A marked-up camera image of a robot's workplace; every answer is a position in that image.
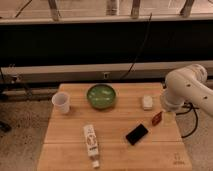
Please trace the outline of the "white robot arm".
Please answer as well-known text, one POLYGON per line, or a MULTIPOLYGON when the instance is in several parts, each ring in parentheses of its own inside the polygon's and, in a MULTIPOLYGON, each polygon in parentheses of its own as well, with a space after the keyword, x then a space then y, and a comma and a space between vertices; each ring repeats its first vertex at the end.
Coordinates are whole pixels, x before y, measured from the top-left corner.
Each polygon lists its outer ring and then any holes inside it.
POLYGON ((188 101, 213 117, 213 90, 205 85, 206 81, 207 71, 199 64, 169 72, 165 77, 166 89, 160 96, 162 107, 176 111, 188 101))

